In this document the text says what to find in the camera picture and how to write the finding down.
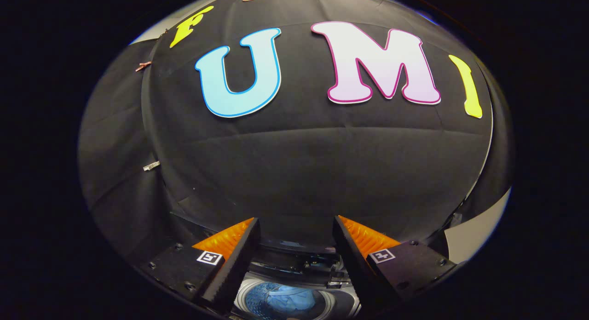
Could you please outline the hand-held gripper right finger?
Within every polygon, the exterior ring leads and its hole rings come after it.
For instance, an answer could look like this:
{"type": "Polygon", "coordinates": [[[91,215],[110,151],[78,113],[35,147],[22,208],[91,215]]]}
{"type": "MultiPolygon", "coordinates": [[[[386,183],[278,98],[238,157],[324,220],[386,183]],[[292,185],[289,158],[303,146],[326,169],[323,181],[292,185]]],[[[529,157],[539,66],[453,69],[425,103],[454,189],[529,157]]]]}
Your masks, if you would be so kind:
{"type": "Polygon", "coordinates": [[[398,242],[341,215],[333,218],[333,239],[362,316],[391,311],[435,288],[458,269],[425,243],[398,242]]]}

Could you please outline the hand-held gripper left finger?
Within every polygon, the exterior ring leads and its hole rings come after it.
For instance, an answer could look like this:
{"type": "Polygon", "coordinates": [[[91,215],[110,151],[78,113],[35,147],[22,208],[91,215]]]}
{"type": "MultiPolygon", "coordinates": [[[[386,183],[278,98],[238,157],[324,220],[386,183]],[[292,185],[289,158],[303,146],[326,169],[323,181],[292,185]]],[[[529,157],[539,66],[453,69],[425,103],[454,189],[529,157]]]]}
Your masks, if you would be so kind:
{"type": "Polygon", "coordinates": [[[181,301],[228,314],[259,242],[252,217],[193,245],[172,244],[139,270],[181,301]]]}

